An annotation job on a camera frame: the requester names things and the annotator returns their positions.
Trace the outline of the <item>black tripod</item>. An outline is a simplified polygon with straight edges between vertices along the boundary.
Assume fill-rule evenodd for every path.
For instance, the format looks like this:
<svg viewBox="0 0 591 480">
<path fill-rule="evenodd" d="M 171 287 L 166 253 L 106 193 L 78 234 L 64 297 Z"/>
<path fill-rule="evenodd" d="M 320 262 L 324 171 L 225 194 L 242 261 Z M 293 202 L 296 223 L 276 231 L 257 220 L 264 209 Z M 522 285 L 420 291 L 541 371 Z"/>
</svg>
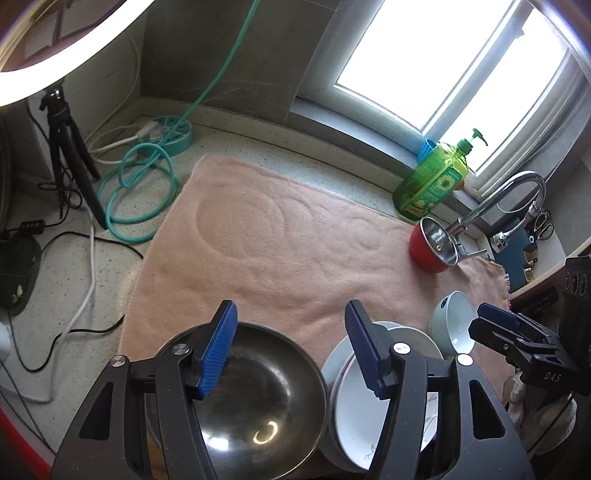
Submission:
<svg viewBox="0 0 591 480">
<path fill-rule="evenodd" d="M 64 159 L 86 206 L 97 223 L 106 229 L 105 211 L 90 181 L 90 177 L 100 180 L 101 176 L 71 116 L 62 82 L 54 83 L 44 90 L 39 109 L 47 113 L 50 159 L 56 185 L 63 187 L 58 166 L 61 165 L 61 159 Z"/>
</svg>

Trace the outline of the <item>floral plate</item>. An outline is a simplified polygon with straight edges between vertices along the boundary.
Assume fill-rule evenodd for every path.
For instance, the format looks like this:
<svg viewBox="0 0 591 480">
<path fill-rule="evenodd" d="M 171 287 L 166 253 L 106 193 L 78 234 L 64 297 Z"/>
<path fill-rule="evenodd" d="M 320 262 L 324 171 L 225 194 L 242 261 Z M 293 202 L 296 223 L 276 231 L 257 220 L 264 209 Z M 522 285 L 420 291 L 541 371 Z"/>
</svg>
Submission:
<svg viewBox="0 0 591 480">
<path fill-rule="evenodd" d="M 367 389 L 348 338 L 335 346 L 322 375 L 329 386 L 329 433 L 322 441 L 325 457 L 342 470 L 369 469 L 389 403 Z"/>
</svg>

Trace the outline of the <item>large steel bowl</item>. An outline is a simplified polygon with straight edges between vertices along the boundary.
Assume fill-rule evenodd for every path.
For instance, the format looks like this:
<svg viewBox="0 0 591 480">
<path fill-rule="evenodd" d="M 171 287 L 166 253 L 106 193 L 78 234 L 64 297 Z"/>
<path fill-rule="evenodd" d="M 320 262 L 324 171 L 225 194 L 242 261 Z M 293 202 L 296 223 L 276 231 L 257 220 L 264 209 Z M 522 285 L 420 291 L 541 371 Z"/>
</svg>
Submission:
<svg viewBox="0 0 591 480">
<path fill-rule="evenodd" d="M 327 386 L 294 340 L 242 322 L 217 386 L 193 410 L 218 478 L 283 479 L 325 434 Z"/>
</svg>

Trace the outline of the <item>white work glove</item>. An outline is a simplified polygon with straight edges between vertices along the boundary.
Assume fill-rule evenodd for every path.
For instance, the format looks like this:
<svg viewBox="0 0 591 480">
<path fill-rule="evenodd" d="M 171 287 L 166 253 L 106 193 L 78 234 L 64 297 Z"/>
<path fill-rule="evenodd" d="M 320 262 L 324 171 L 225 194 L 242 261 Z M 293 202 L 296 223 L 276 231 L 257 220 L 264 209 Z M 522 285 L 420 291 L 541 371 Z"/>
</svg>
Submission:
<svg viewBox="0 0 591 480">
<path fill-rule="evenodd" d="M 572 393 L 555 395 L 528 386 L 520 373 L 505 381 L 503 399 L 529 458 L 560 446 L 576 425 L 577 402 Z"/>
</svg>

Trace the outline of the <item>green dish soap bottle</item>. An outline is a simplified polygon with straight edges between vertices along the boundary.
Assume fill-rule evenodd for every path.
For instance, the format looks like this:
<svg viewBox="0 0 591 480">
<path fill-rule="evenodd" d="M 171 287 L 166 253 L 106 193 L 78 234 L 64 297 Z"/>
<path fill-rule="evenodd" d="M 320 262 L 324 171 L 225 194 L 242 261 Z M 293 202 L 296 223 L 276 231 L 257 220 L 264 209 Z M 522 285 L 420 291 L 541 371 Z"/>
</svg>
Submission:
<svg viewBox="0 0 591 480">
<path fill-rule="evenodd" d="M 469 172 L 467 157 L 473 150 L 474 139 L 488 145 L 476 128 L 472 129 L 469 139 L 461 139 L 455 145 L 437 143 L 394 191 L 393 203 L 398 214 L 418 222 L 456 189 L 462 188 Z"/>
</svg>

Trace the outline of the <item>white plate grey branch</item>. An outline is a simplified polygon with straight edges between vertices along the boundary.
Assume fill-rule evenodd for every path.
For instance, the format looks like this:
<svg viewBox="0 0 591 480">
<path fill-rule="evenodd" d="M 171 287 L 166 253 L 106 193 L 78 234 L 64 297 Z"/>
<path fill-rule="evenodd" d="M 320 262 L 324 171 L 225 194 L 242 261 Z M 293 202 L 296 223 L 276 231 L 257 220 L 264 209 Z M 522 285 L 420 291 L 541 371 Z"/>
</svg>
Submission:
<svg viewBox="0 0 591 480">
<path fill-rule="evenodd" d="M 394 322 L 379 321 L 389 331 L 394 330 L 394 336 L 408 344 L 412 350 L 420 352 L 425 357 L 443 359 L 443 355 L 435 342 L 422 331 Z M 345 338 L 350 352 L 346 363 L 335 383 L 332 392 L 335 403 L 332 407 L 335 425 L 335 441 L 338 442 L 342 453 L 349 462 L 355 465 L 355 470 L 367 471 L 374 458 L 382 428 L 389 408 L 388 400 L 380 400 L 375 396 L 363 380 L 363 375 L 349 338 Z M 425 420 L 421 451 L 434 440 L 437 433 L 439 409 L 439 394 L 429 392 L 425 409 Z"/>
</svg>

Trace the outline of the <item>blue cup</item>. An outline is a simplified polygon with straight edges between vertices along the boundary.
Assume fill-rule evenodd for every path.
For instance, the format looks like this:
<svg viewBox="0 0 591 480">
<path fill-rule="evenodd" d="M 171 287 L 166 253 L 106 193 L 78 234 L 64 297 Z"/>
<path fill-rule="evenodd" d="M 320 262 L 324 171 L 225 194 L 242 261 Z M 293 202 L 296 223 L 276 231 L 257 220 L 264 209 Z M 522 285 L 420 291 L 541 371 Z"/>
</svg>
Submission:
<svg viewBox="0 0 591 480">
<path fill-rule="evenodd" d="M 425 139 L 417 155 L 417 163 L 421 164 L 437 147 L 437 143 L 430 139 Z"/>
</svg>

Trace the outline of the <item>red box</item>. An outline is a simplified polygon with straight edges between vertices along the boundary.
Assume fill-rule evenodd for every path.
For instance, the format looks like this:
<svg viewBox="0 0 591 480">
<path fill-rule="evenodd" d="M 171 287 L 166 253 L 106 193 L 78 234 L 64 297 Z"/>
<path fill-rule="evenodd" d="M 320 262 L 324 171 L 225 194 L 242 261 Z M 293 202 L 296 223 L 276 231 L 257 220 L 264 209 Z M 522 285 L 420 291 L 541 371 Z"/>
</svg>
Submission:
<svg viewBox="0 0 591 480">
<path fill-rule="evenodd" d="M 0 418 L 1 432 L 5 435 L 18 457 L 37 479 L 49 480 L 50 465 L 23 438 L 3 411 L 0 412 Z"/>
</svg>

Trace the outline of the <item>pink towel mat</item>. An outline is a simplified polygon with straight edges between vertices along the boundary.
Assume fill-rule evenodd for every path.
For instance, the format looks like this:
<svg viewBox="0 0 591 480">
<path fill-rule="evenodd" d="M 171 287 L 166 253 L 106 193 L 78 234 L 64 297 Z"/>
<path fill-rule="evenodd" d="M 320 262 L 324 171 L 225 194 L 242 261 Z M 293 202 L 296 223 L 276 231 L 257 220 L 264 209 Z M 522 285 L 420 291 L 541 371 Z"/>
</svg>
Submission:
<svg viewBox="0 0 591 480">
<path fill-rule="evenodd" d="M 130 296 L 119 352 L 153 356 L 211 320 L 223 300 L 242 321 L 269 326 L 322 363 L 346 330 L 350 300 L 373 320 L 427 330 L 460 291 L 473 305 L 509 305 L 504 269 L 473 258 L 421 270 L 411 227 L 328 191 L 230 157 L 206 155 L 168 211 Z"/>
</svg>

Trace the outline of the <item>window frame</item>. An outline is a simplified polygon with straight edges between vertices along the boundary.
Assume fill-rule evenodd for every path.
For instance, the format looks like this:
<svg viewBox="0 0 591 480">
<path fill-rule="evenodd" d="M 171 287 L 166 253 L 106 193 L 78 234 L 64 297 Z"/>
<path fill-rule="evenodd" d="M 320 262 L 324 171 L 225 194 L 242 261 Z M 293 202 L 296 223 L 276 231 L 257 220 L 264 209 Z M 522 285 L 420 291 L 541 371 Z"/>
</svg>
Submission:
<svg viewBox="0 0 591 480">
<path fill-rule="evenodd" d="M 345 1 L 298 94 L 411 152 L 479 130 L 468 188 L 483 198 L 589 80 L 586 1 Z"/>
</svg>

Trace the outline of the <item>light blue ceramic bowl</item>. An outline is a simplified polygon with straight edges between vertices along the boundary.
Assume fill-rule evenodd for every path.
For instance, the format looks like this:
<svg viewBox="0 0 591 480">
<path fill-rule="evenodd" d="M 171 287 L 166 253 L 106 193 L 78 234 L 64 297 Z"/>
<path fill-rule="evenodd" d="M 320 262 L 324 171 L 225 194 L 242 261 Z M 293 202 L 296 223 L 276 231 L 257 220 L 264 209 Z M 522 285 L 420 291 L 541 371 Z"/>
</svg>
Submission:
<svg viewBox="0 0 591 480">
<path fill-rule="evenodd" d="M 475 346 L 469 327 L 477 311 L 468 297 L 454 291 L 435 307 L 429 325 L 429 335 L 444 356 L 470 354 Z"/>
</svg>

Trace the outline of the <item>red steel bowl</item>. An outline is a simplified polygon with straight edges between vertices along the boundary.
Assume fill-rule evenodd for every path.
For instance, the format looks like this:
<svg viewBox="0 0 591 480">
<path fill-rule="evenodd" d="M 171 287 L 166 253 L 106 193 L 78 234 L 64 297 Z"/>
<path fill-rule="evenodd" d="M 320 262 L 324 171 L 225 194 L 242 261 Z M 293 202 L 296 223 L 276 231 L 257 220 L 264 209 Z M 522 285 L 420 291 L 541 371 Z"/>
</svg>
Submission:
<svg viewBox="0 0 591 480">
<path fill-rule="evenodd" d="M 422 218 L 414 227 L 409 251 L 415 263 L 429 273 L 444 272 L 459 262 L 459 253 L 451 236 L 430 217 Z"/>
</svg>

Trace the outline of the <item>black scissors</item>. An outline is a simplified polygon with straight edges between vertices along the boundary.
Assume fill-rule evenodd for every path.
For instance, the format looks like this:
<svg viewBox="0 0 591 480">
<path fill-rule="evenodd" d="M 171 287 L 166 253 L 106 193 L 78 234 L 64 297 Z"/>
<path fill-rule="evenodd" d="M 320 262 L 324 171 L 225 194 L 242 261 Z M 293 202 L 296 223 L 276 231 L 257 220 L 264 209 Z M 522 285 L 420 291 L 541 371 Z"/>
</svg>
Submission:
<svg viewBox="0 0 591 480">
<path fill-rule="evenodd" d="M 552 215 L 548 210 L 541 212 L 534 221 L 533 237 L 536 242 L 547 241 L 554 234 Z"/>
</svg>

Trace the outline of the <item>black dish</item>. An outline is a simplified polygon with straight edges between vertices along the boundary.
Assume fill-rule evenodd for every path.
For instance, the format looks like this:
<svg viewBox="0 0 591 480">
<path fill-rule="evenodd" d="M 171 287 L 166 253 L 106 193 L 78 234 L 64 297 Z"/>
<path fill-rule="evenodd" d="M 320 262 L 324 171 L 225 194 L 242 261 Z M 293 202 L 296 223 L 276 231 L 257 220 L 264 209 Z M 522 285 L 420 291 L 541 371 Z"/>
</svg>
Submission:
<svg viewBox="0 0 591 480">
<path fill-rule="evenodd" d="M 32 235 L 1 241 L 1 308 L 12 316 L 26 307 L 40 269 L 41 247 Z"/>
</svg>

